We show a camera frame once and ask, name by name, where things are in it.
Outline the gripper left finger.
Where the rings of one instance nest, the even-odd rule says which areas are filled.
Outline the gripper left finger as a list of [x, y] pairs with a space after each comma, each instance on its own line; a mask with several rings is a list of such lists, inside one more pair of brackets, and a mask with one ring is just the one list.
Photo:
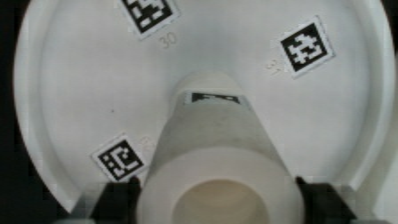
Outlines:
[[139, 224], [141, 191], [138, 177], [125, 183], [111, 182], [100, 192], [90, 189], [68, 217], [59, 219], [56, 224]]

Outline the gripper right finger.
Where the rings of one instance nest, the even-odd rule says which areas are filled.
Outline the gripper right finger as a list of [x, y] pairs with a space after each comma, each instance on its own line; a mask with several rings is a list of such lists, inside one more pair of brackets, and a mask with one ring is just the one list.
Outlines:
[[296, 177], [305, 199], [305, 224], [395, 224], [372, 212], [374, 192], [337, 188], [331, 183], [310, 183]]

